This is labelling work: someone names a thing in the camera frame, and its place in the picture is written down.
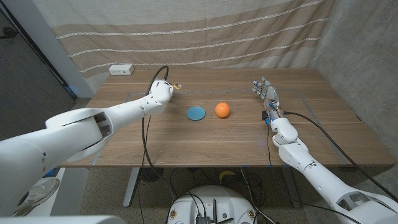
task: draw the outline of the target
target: blue plate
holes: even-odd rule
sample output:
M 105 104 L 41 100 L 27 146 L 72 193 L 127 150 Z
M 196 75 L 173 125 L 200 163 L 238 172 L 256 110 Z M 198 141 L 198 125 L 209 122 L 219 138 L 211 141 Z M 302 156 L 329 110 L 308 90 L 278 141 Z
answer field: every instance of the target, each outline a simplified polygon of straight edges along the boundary
M 200 106 L 192 106 L 187 110 L 187 116 L 192 121 L 198 121 L 205 117 L 206 111 Z

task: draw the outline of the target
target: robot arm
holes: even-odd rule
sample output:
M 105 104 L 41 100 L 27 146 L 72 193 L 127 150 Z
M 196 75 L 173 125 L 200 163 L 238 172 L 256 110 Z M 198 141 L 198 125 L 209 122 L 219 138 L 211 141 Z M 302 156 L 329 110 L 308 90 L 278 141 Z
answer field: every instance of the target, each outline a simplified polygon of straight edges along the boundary
M 155 80 L 150 94 L 110 108 L 83 108 L 56 115 L 46 129 L 0 142 L 0 216 L 11 216 L 19 200 L 48 171 L 102 150 L 113 134 L 145 115 L 163 113 L 173 87 Z
M 279 148 L 280 158 L 297 169 L 325 199 L 331 209 L 360 223 L 397 223 L 398 203 L 383 195 L 373 194 L 346 185 L 320 164 L 298 138 L 297 130 L 283 117 L 275 88 L 264 77 L 254 81 L 253 91 L 264 101 L 271 128 L 272 141 Z M 355 223 L 337 215 L 341 223 Z

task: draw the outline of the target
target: wall outlet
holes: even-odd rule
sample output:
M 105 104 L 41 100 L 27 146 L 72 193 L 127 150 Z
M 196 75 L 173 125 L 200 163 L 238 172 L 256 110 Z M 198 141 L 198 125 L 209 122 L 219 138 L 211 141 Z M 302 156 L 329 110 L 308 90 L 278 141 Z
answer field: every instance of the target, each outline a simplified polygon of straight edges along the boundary
M 112 65 L 109 68 L 111 75 L 131 75 L 134 71 L 132 64 Z

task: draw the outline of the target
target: black cable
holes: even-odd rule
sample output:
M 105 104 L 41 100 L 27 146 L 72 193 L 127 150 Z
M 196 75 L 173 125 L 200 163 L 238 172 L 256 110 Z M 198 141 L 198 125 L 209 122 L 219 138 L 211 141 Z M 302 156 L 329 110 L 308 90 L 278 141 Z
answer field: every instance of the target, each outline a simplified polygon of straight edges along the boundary
M 274 168 L 273 168 L 272 162 L 271 162 L 271 152 L 270 152 L 270 150 L 269 150 L 269 145 L 268 145 L 268 139 L 269 139 L 269 126 L 267 126 L 267 127 L 268 127 L 268 131 L 267 131 L 267 141 L 266 141 L 266 142 L 267 142 L 267 149 L 268 149 L 269 165 L 270 165 L 270 167 L 271 167 L 272 176 L 274 177 L 274 181 L 275 181 L 276 184 L 278 184 L 278 181 L 277 181 L 276 176 L 275 176 L 275 174 L 274 174 Z M 339 215 L 342 215 L 342 216 L 348 218 L 349 220 L 351 220 L 351 221 L 353 221 L 353 222 L 355 222 L 355 223 L 361 224 L 360 222 L 356 221 L 355 219 L 353 219 L 353 218 L 351 218 L 351 217 L 349 217 L 349 216 L 347 216 L 347 215 L 345 215 L 345 214 L 343 214 L 343 213 L 341 213 L 341 212 L 337 212 L 337 211 L 335 211 L 335 210 L 332 210 L 332 209 L 329 209 L 329 208 L 325 208 L 325 207 L 321 207 L 321 206 L 317 206 L 317 205 L 311 205 L 311 204 L 309 204 L 309 203 L 304 203 L 304 202 L 302 202 L 301 200 L 296 200 L 296 199 L 293 199 L 293 198 L 289 197 L 288 195 L 286 195 L 286 194 L 282 191 L 281 188 L 279 188 L 279 190 L 280 190 L 280 192 L 282 193 L 283 196 L 289 198 L 290 200 L 293 200 L 293 201 L 295 201 L 295 202 L 300 202 L 300 203 L 302 203 L 302 204 L 304 204 L 304 205 L 308 205 L 308 206 L 311 206 L 311 207 L 320 208 L 320 209 L 324 209 L 324 210 L 327 210 L 327 211 L 330 211 L 330 212 L 337 213 L 337 214 L 339 214 Z
M 398 202 L 398 198 L 391 193 L 389 190 L 387 190 L 385 187 L 383 187 L 379 182 L 377 182 L 376 180 L 374 180 L 368 173 L 366 173 L 357 163 L 355 163 L 354 160 L 352 160 L 352 158 L 350 158 L 350 156 L 348 156 L 340 147 L 339 145 L 337 145 L 337 143 L 330 137 L 330 135 L 316 122 L 314 122 L 313 120 L 311 120 L 310 118 L 299 114 L 299 113 L 294 113 L 294 112 L 289 112 L 289 111 L 285 111 L 284 114 L 293 114 L 293 115 L 297 115 L 300 116 L 304 119 L 306 119 L 307 121 L 313 123 L 317 128 L 319 128 L 324 134 L 325 136 L 336 146 L 336 148 L 342 153 L 342 155 L 345 156 L 345 158 L 347 158 L 350 163 L 352 163 L 359 171 L 361 171 L 361 173 L 363 175 L 365 175 L 365 177 L 367 177 L 371 182 L 373 182 L 374 184 L 376 184 L 381 190 L 383 190 L 386 194 L 388 194 L 392 199 L 394 199 L 394 201 Z
M 205 214 L 205 217 L 207 217 L 206 216 L 206 207 L 205 207 L 205 204 L 203 203 L 203 201 L 200 199 L 200 197 L 198 197 L 198 196 L 196 196 L 196 195 L 194 195 L 194 194 L 183 194 L 183 195 L 181 195 L 181 196 L 184 196 L 184 195 L 191 195 L 191 196 L 194 196 L 194 197 L 196 197 L 196 198 L 198 198 L 199 199 L 199 201 L 201 202 L 201 205 L 203 206 L 203 213 Z
M 210 179 L 210 177 L 208 177 L 208 176 L 206 175 L 205 171 L 204 171 L 202 168 L 199 168 L 199 169 L 200 169 L 200 171 L 203 173 L 203 175 L 204 175 L 212 184 L 217 185 L 217 184 L 214 183 L 214 181 L 213 181 L 212 179 Z
M 227 181 L 227 182 L 223 181 L 222 185 L 227 187 L 230 184 L 235 184 L 237 182 L 243 182 L 246 185 L 243 177 L 239 176 L 239 174 L 240 174 L 240 171 L 239 172 L 235 171 L 235 176 L 232 179 L 229 179 L 229 181 Z M 255 176 L 255 177 L 247 178 L 247 180 L 248 180 L 248 184 L 249 184 L 249 186 L 251 188 L 251 192 L 252 192 L 252 196 L 253 196 L 253 198 L 255 200 L 255 204 L 259 208 L 261 208 L 262 206 L 264 206 L 264 204 L 266 202 L 266 190 L 265 190 L 264 186 L 262 185 L 261 177 L 259 177 L 257 174 L 255 174 L 253 172 L 249 173 L 249 175 Z M 260 190 L 261 190 L 261 192 L 260 192 L 260 201 L 259 202 L 257 200 L 256 193 L 255 193 L 255 190 L 254 190 L 255 188 L 260 188 Z
M 195 187 L 198 187 L 198 184 L 195 180 L 195 176 L 193 175 L 193 171 L 191 171 L 191 174 L 192 174 L 192 179 L 193 179 L 193 183 L 195 184 Z
M 151 118 L 152 116 L 149 116 L 149 120 L 148 120 L 148 126 L 147 126 L 147 136 L 146 136 L 146 139 L 145 140 L 147 140 L 147 138 L 148 138 L 148 130 L 149 130 L 149 123 L 150 123 L 150 118 Z M 145 154 L 143 154 L 142 155 L 142 164 L 141 164 L 141 170 L 142 170 L 142 168 L 144 168 L 144 159 L 145 159 Z M 139 194 L 139 187 L 141 186 L 141 175 L 142 175 L 142 172 L 140 171 L 140 173 L 139 173 L 139 177 L 140 177 L 140 179 L 139 179 L 139 182 L 138 182 L 138 188 L 137 188 L 137 191 L 138 191 L 138 203 L 139 203 L 139 210 L 141 211 L 141 217 L 142 217 L 142 224 L 144 224 L 145 223 L 145 221 L 144 221 L 144 215 L 142 214 L 142 206 L 141 206 L 141 196 L 140 196 L 140 194 Z
M 170 185 L 172 186 L 172 189 L 173 189 L 175 195 L 178 197 L 177 191 L 175 191 L 175 188 L 174 188 L 174 186 L 173 186 L 173 180 L 172 180 L 173 173 L 174 173 L 174 171 L 175 171 L 176 169 L 177 169 L 177 168 L 174 168 L 173 171 L 172 171 L 172 173 L 170 174 Z
M 256 224 L 256 218 L 257 218 L 257 216 L 258 216 L 259 214 L 260 214 L 260 213 L 257 212 L 256 215 L 254 216 L 254 218 L 253 218 L 253 224 Z
M 254 191 L 253 191 L 253 188 L 252 188 L 252 186 L 251 186 L 251 182 L 250 182 L 249 179 L 246 179 L 246 180 L 247 180 L 247 183 L 248 183 L 248 187 L 250 188 L 249 193 L 251 194 L 251 197 L 253 198 L 254 206 L 260 208 L 260 206 L 259 206 L 260 204 L 259 204 L 259 202 L 257 201 L 257 197 L 256 197 L 256 194 L 255 194 Z
M 164 80 L 167 80 L 167 77 L 168 77 L 168 75 L 169 75 L 169 66 L 164 66 L 164 68 L 166 68 L 166 74 L 164 74 L 164 77 L 163 77 L 163 79 Z
M 147 90 L 147 92 L 146 92 L 146 96 L 149 94 L 150 88 L 152 87 L 152 84 L 153 84 L 153 82 L 155 81 L 157 75 L 158 75 L 158 74 L 160 73 L 160 71 L 162 71 L 164 68 L 167 69 L 166 73 L 168 73 L 168 71 L 169 71 L 169 67 L 168 67 L 168 66 L 163 66 L 162 68 L 160 68 L 160 69 L 155 73 L 154 77 L 152 78 L 152 80 L 151 80 L 150 83 L 149 83 L 148 90 Z M 168 183 L 166 182 L 166 180 L 165 180 L 160 174 L 158 174 L 158 173 L 156 172 L 156 169 L 155 169 L 154 165 L 152 164 L 152 162 L 151 162 L 150 159 L 149 159 L 148 150 L 147 150 L 147 142 L 146 142 L 146 137 L 145 137 L 145 127 L 144 127 L 144 126 L 145 126 L 145 117 L 143 117 L 143 118 L 141 119 L 142 143 L 143 143 L 143 145 L 144 145 L 144 154 L 145 154 L 145 156 L 147 157 L 147 160 L 148 160 L 148 163 L 149 163 L 149 165 L 150 165 L 150 168 L 154 171 L 154 173 L 155 173 L 161 180 L 163 180 L 163 182 L 165 183 L 166 187 L 169 189 L 169 191 L 170 191 L 170 193 L 171 193 L 171 195 L 172 195 L 172 201 L 174 201 L 174 194 L 173 194 L 171 188 L 169 187 L 169 185 L 168 185 Z
M 200 213 L 200 211 L 199 211 L 199 206 L 198 206 L 198 204 L 197 204 L 197 201 L 193 198 L 191 192 L 188 191 L 188 194 L 191 195 L 192 200 L 195 202 L 195 205 L 197 205 L 198 215 L 201 216 L 201 213 Z

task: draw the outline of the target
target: table top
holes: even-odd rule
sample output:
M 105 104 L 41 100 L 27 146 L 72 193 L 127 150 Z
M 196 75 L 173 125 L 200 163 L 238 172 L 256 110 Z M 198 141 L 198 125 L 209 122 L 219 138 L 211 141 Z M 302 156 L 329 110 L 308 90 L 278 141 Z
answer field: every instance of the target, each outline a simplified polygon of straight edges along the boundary
M 144 96 L 153 70 L 136 70 L 129 76 L 110 76 L 87 107 L 106 108 Z M 182 85 L 164 113 L 152 116 L 147 139 L 149 157 L 159 167 L 265 167 L 269 165 L 267 126 L 261 119 L 262 100 L 251 91 L 252 81 L 266 77 L 276 88 L 284 111 L 301 113 L 318 121 L 339 146 L 359 165 L 390 166 L 393 156 L 376 139 L 325 79 L 311 68 L 170 69 L 168 81 Z M 215 106 L 225 102 L 231 112 L 222 119 Z M 206 116 L 187 118 L 187 110 L 201 106 Z M 325 166 L 350 163 L 313 124 L 286 115 L 310 154 Z M 285 165 L 269 135 L 273 166 Z M 141 120 L 122 129 L 97 155 L 63 167 L 140 167 Z

